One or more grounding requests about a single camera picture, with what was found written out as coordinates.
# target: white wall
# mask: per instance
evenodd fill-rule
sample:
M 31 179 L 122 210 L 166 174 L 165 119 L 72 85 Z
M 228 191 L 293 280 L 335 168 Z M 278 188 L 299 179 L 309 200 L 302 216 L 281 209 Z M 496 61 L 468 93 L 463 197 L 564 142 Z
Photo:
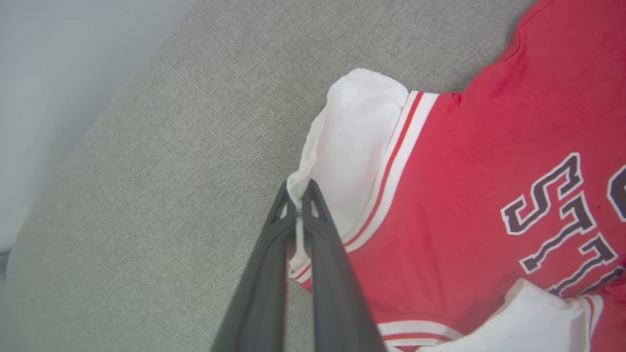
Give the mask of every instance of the white wall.
M 0 0 L 0 252 L 193 0 Z

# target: red jersey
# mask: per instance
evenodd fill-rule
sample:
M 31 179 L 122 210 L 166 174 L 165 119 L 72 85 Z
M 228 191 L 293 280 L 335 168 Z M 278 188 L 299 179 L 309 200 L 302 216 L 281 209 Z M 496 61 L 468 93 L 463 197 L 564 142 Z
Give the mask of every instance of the red jersey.
M 408 96 L 381 160 L 342 239 L 390 349 L 472 332 L 525 278 L 601 298 L 593 350 L 626 350 L 625 2 L 537 2 L 465 92 Z

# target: gray couch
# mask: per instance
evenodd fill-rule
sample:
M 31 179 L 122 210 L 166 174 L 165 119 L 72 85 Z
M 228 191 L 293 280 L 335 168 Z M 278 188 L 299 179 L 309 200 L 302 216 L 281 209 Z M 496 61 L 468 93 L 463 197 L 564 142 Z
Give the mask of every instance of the gray couch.
M 200 1 L 79 142 L 8 265 L 33 351 L 207 351 L 328 87 L 459 91 L 530 0 Z M 312 350 L 290 287 L 289 351 Z

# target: black tongs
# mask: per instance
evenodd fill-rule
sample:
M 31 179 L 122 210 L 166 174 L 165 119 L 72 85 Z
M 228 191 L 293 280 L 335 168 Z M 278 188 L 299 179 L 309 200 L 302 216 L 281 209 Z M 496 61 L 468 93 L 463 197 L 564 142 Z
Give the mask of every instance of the black tongs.
M 317 183 L 298 214 L 280 186 L 211 351 L 283 351 L 287 247 L 298 216 L 312 263 L 315 347 L 318 352 L 383 352 L 381 336 Z

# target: striped trim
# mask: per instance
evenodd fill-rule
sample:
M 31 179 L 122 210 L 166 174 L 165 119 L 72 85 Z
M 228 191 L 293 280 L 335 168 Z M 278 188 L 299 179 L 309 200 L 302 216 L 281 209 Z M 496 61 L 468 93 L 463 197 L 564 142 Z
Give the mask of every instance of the striped trim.
M 598 325 L 598 320 L 600 319 L 602 309 L 604 308 L 604 301 L 602 300 L 602 297 L 597 294 L 584 295 L 577 299 L 569 299 L 569 301 L 578 301 L 583 308 L 583 315 L 585 318 L 585 347 L 583 348 L 583 351 L 589 352 L 591 351 L 593 332 L 595 331 L 595 327 Z
M 384 339 L 401 334 L 428 334 L 443 341 L 456 340 L 463 337 L 457 330 L 441 323 L 428 320 L 401 320 L 378 324 L 378 330 Z
M 400 114 L 398 125 L 385 151 L 381 171 L 376 177 L 372 196 L 364 215 L 355 229 L 342 238 L 347 252 L 352 252 L 363 246 L 374 235 L 387 216 L 398 183 L 400 183 L 404 166 L 411 156 L 426 118 L 438 96 L 435 93 L 422 91 L 412 91 L 409 94 Z M 307 261 L 306 265 L 289 276 L 299 283 L 305 283 L 311 277 L 310 261 Z
M 389 352 L 404 352 L 415 346 L 436 346 L 463 337 L 457 330 L 428 320 L 402 320 L 378 324 Z

